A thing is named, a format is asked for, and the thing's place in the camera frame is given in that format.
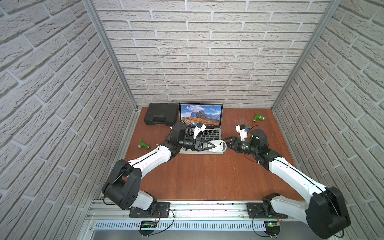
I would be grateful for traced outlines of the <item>grey wireless mouse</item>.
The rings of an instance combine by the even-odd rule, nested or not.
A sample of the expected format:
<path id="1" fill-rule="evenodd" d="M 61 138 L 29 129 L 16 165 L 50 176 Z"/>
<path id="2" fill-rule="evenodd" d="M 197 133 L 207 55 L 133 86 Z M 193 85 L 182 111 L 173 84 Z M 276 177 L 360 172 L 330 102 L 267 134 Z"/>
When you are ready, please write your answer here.
<path id="1" fill-rule="evenodd" d="M 223 140 L 213 140 L 210 143 L 215 146 L 208 150 L 210 153 L 222 155 L 227 150 L 227 144 Z"/>

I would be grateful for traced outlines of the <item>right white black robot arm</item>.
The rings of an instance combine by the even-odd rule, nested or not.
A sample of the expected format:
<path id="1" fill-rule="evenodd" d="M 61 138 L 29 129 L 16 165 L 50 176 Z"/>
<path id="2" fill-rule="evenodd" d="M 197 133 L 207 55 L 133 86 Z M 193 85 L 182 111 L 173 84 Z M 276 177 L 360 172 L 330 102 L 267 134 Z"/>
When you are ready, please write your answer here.
<path id="1" fill-rule="evenodd" d="M 225 138 L 228 149 L 253 156 L 258 165 L 280 177 L 304 199 L 300 202 L 272 193 L 263 198 L 263 214 L 292 217 L 307 224 L 322 239 L 343 233 L 351 225 L 345 198 L 338 188 L 326 187 L 311 179 L 270 149 L 263 130 L 253 130 L 248 142 L 246 133 L 246 130 L 240 130 L 240 137 Z"/>

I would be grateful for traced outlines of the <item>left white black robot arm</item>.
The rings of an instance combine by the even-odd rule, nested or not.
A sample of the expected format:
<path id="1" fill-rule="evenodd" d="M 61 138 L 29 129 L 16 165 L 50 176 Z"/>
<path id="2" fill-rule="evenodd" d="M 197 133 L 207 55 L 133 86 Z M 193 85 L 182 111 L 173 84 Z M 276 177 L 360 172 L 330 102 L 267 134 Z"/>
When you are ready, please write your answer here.
<path id="1" fill-rule="evenodd" d="M 140 190 L 142 178 L 159 165 L 173 159 L 181 149 L 221 154 L 225 152 L 224 141 L 209 141 L 198 136 L 205 128 L 202 123 L 195 124 L 194 136 L 187 138 L 185 132 L 188 126 L 177 122 L 166 139 L 151 152 L 129 162 L 117 161 L 102 187 L 104 198 L 111 200 L 121 210 L 134 208 L 144 211 L 147 216 L 158 213 L 157 199 Z"/>

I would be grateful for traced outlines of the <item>silver open laptop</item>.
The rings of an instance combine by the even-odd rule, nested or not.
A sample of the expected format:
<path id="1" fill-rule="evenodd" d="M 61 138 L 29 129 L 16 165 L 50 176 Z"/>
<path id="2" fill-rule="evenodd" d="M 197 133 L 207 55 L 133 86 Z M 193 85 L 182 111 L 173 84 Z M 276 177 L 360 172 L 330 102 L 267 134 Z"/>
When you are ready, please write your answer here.
<path id="1" fill-rule="evenodd" d="M 187 124 L 186 138 L 194 139 L 193 123 L 201 122 L 206 125 L 206 129 L 200 132 L 197 138 L 201 137 L 206 141 L 222 139 L 222 116 L 223 104 L 196 104 L 196 103 L 180 103 L 180 120 Z M 186 148 L 181 149 L 181 154 L 189 155 L 218 155 L 208 151 L 196 152 Z"/>

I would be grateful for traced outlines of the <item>green toy drill right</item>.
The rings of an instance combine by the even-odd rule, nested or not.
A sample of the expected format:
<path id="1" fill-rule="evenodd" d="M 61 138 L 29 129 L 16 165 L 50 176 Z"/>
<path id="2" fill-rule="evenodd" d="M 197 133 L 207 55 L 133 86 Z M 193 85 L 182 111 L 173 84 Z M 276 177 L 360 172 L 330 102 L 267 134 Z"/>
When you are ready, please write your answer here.
<path id="1" fill-rule="evenodd" d="M 258 121 L 258 120 L 260 120 L 260 121 L 264 121 L 264 120 L 265 120 L 265 116 L 262 116 L 262 115 L 260 115 L 260 114 L 258 114 L 258 113 L 255 113 L 255 116 L 254 116 L 254 118 L 253 118 L 253 123 L 255 123 L 255 122 Z"/>

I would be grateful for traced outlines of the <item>green toy drill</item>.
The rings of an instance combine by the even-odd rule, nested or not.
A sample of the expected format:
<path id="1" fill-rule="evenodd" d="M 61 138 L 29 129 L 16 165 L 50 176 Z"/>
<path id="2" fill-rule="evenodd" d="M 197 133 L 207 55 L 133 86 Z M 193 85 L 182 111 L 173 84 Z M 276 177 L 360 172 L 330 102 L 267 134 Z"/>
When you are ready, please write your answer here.
<path id="1" fill-rule="evenodd" d="M 258 114 L 258 113 L 255 113 L 255 116 L 254 116 L 254 118 L 253 118 L 253 123 L 255 123 L 255 122 L 258 121 L 258 120 L 260 120 L 260 121 L 264 121 L 264 120 L 265 120 L 265 116 L 262 116 L 262 115 L 260 115 L 260 114 Z"/>
<path id="2" fill-rule="evenodd" d="M 151 146 L 146 144 L 143 139 L 140 139 L 139 140 L 139 143 L 138 143 L 138 148 L 145 148 L 145 149 L 150 149 Z"/>

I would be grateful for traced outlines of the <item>black plastic tool case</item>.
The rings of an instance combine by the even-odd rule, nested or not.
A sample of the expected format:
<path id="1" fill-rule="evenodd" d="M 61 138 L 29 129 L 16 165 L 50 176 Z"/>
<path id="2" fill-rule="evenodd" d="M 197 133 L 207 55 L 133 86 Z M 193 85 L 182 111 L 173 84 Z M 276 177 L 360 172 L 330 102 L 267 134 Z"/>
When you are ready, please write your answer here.
<path id="1" fill-rule="evenodd" d="M 179 106 L 172 103 L 151 103 L 144 117 L 146 125 L 173 126 L 178 119 Z"/>

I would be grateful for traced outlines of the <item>green toy drill left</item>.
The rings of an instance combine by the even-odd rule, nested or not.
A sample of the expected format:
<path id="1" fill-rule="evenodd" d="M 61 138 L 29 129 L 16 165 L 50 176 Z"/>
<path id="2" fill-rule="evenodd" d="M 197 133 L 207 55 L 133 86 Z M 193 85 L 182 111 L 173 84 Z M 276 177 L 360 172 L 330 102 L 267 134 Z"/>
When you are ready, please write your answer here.
<path id="1" fill-rule="evenodd" d="M 145 149 L 150 149 L 151 146 L 146 144 L 143 139 L 140 139 L 139 140 L 139 143 L 138 143 L 138 148 L 145 148 Z"/>

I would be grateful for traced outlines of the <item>right controller board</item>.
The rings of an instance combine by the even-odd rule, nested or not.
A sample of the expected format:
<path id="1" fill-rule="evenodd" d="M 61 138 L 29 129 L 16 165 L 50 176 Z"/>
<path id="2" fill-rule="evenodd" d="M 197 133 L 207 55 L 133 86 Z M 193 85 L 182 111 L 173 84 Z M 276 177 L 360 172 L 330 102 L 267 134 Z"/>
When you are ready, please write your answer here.
<path id="1" fill-rule="evenodd" d="M 265 224 L 265 233 L 269 237 L 277 237 L 281 230 L 281 224 L 279 222 L 264 222 Z"/>

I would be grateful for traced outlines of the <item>controller board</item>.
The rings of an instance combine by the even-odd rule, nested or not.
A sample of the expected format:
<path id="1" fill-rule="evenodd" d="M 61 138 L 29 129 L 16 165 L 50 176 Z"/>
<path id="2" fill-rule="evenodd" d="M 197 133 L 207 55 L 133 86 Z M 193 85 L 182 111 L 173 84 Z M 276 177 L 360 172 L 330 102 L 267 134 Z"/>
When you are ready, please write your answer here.
<path id="1" fill-rule="evenodd" d="M 155 221 L 141 221 L 139 233 L 142 237 L 151 235 L 157 228 L 158 222 Z"/>
<path id="2" fill-rule="evenodd" d="M 281 230 L 281 224 L 279 222 L 264 222 L 265 224 L 265 233 L 269 237 L 277 237 Z"/>

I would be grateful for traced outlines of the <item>left controller board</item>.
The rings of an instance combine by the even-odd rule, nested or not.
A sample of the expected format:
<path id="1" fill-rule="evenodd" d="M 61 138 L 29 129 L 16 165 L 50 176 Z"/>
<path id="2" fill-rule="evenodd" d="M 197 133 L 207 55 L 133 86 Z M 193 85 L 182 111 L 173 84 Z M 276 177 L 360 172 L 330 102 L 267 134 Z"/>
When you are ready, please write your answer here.
<path id="1" fill-rule="evenodd" d="M 155 221 L 141 221 L 139 233 L 142 237 L 151 235 L 157 228 L 158 222 Z"/>

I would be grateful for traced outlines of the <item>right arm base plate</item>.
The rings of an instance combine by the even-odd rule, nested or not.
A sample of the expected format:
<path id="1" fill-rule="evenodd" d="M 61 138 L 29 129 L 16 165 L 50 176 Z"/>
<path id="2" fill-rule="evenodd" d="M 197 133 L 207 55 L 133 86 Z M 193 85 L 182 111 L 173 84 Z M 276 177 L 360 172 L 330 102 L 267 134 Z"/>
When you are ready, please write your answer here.
<path id="1" fill-rule="evenodd" d="M 250 219 L 287 219 L 288 216 L 276 213 L 270 204 L 264 202 L 246 203 L 247 212 Z"/>

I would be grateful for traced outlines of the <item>aluminium front rail frame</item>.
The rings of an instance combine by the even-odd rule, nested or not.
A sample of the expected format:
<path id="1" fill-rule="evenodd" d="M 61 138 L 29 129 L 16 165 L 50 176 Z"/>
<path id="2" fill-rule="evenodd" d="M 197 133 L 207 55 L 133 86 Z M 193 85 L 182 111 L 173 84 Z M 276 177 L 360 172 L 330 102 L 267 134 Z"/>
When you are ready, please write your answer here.
<path id="1" fill-rule="evenodd" d="M 130 218 L 130 210 L 121 210 L 112 205 L 110 200 L 93 201 L 85 221 L 85 229 L 92 233 L 95 230 L 134 230 L 139 231 L 141 221 L 158 222 L 153 233 L 161 231 L 257 231 L 263 233 L 264 222 L 282 224 L 299 224 L 308 226 L 292 217 L 287 219 L 250 219 L 246 203 L 250 201 L 181 201 L 170 202 L 168 218 Z"/>

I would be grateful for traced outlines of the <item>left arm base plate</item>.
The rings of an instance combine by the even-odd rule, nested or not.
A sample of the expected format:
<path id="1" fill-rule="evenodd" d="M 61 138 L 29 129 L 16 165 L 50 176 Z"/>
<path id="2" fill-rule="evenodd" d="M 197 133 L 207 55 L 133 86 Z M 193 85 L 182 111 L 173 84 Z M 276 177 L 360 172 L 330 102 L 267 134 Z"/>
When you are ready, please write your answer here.
<path id="1" fill-rule="evenodd" d="M 131 207 L 130 218 L 168 218 L 170 202 L 156 202 L 152 204 L 148 210 Z"/>

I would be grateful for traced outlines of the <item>right aluminium corner post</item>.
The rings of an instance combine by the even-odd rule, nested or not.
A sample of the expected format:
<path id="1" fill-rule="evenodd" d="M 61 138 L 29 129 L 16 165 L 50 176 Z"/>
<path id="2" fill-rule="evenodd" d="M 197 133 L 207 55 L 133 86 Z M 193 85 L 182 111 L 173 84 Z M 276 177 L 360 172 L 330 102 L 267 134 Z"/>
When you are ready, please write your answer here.
<path id="1" fill-rule="evenodd" d="M 325 28 L 328 26 L 329 22 L 331 21 L 333 15 L 335 14 L 336 10 L 338 9 L 339 5 L 341 4 L 342 0 L 333 0 L 330 1 L 323 16 L 321 17 L 319 23 L 317 24 L 313 34 L 309 38 L 309 41 L 305 45 L 301 55 L 299 56 L 297 62 L 295 63 L 292 71 L 290 72 L 288 79 L 286 80 L 285 84 L 283 85 L 279 95 L 277 96 L 275 102 L 273 103 L 271 110 L 274 112 L 278 105 L 280 104 L 283 96 L 288 91 L 289 86 L 293 82 L 295 76 L 301 69 L 303 63 L 308 58 L 310 53 L 312 52 L 313 48 L 315 47 L 316 43 L 318 42 L 320 36 L 322 35 Z"/>

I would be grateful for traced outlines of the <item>aluminium corner post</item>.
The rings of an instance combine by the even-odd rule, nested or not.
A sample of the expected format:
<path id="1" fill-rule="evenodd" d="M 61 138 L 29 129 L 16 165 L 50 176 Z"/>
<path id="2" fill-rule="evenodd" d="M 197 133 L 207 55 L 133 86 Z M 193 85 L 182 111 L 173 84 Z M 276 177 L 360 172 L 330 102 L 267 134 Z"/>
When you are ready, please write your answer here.
<path id="1" fill-rule="evenodd" d="M 329 22 L 331 21 L 333 15 L 335 14 L 336 10 L 338 9 L 339 5 L 341 4 L 342 0 L 333 0 L 330 1 L 323 16 L 321 17 L 319 23 L 317 24 L 313 34 L 309 38 L 309 41 L 305 45 L 301 55 L 299 56 L 297 62 L 295 63 L 292 71 L 290 72 L 288 79 L 286 80 L 285 84 L 283 85 L 279 95 L 277 96 L 275 102 L 273 103 L 271 110 L 274 112 L 278 105 L 280 104 L 283 96 L 288 91 L 289 86 L 293 82 L 295 76 L 301 69 L 303 63 L 308 58 L 310 53 L 312 52 L 313 48 L 315 47 L 316 43 L 318 42 L 320 36 L 322 35 L 325 28 L 328 26 Z"/>
<path id="2" fill-rule="evenodd" d="M 96 9 L 96 6 L 93 1 L 91 0 L 84 0 L 84 5 L 87 9 L 87 12 L 90 16 L 91 21 L 93 22 L 95 29 L 99 35 L 99 38 L 101 40 L 101 43 L 105 47 L 105 51 L 112 63 L 112 66 L 114 67 L 116 74 L 118 76 L 119 81 L 121 82 L 123 89 L 128 97 L 128 100 L 133 107 L 134 111 L 138 111 L 138 104 L 135 101 L 135 98 L 130 90 L 130 87 L 127 83 L 127 80 L 125 78 L 125 75 L 123 73 L 122 67 L 117 59 L 116 53 L 113 49 L 113 46 L 110 42 L 110 39 L 108 38 L 107 31 L 104 28 L 103 22 L 98 14 L 98 11 Z"/>

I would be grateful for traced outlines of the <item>left aluminium corner post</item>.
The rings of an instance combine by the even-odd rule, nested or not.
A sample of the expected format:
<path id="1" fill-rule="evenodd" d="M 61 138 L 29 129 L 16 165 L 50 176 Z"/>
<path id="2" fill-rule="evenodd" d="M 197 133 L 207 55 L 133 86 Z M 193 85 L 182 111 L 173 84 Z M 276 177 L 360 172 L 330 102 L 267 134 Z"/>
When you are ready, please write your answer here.
<path id="1" fill-rule="evenodd" d="M 108 38 L 107 31 L 104 28 L 103 22 L 98 14 L 98 11 L 96 9 L 96 6 L 93 1 L 91 0 L 84 0 L 84 5 L 87 9 L 87 12 L 90 16 L 91 21 L 93 22 L 95 29 L 99 35 L 99 38 L 101 40 L 101 43 L 105 47 L 105 51 L 112 63 L 112 66 L 114 67 L 116 74 L 118 76 L 119 81 L 121 82 L 123 89 L 128 97 L 128 100 L 133 107 L 134 111 L 138 111 L 138 104 L 135 101 L 135 98 L 130 90 L 130 87 L 127 83 L 127 80 L 125 78 L 125 75 L 123 73 L 122 67 L 117 59 L 116 53 L 113 49 L 113 46 L 110 42 L 110 39 Z"/>

